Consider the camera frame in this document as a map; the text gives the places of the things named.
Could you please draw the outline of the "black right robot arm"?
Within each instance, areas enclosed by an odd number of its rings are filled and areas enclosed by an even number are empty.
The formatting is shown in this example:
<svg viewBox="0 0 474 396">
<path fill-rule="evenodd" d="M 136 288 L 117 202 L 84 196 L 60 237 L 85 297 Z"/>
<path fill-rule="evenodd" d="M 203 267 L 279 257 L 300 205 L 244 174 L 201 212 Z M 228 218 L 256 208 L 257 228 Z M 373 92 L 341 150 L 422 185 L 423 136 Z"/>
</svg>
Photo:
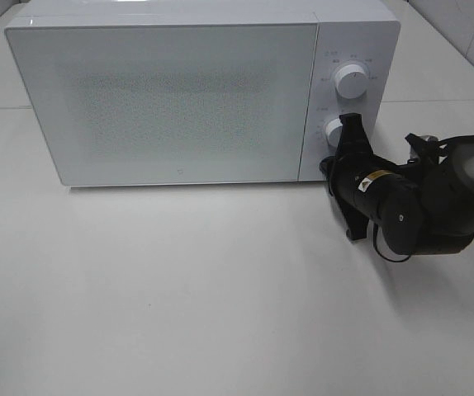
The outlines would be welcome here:
<svg viewBox="0 0 474 396">
<path fill-rule="evenodd" d="M 377 156 L 358 113 L 339 117 L 335 154 L 320 170 L 351 241 L 382 236 L 404 260 L 456 254 L 474 239 L 474 135 L 438 140 L 408 134 L 411 158 Z"/>
</svg>

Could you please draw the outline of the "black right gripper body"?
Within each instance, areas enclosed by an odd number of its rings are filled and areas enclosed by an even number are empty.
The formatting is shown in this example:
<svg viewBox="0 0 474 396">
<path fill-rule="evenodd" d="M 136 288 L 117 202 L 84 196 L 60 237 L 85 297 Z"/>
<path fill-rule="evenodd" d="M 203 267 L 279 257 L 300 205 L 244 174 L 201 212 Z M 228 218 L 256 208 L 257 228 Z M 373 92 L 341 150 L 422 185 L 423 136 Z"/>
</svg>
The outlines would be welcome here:
<svg viewBox="0 0 474 396">
<path fill-rule="evenodd" d="M 396 165 L 371 151 L 339 149 L 322 160 L 320 170 L 344 217 L 348 239 L 367 237 L 369 222 L 404 233 L 407 240 L 414 238 L 419 228 L 418 187 Z"/>
</svg>

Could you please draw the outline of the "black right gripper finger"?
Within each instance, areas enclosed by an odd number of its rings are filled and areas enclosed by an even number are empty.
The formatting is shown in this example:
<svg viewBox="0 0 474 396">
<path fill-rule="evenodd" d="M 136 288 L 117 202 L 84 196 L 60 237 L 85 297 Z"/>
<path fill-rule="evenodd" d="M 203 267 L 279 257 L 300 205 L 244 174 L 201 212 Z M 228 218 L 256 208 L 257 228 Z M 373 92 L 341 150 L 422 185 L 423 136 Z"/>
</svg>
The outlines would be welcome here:
<svg viewBox="0 0 474 396">
<path fill-rule="evenodd" d="M 341 135 L 337 146 L 338 151 L 369 151 L 370 143 L 363 128 L 362 115 L 346 113 L 339 116 Z"/>
</svg>

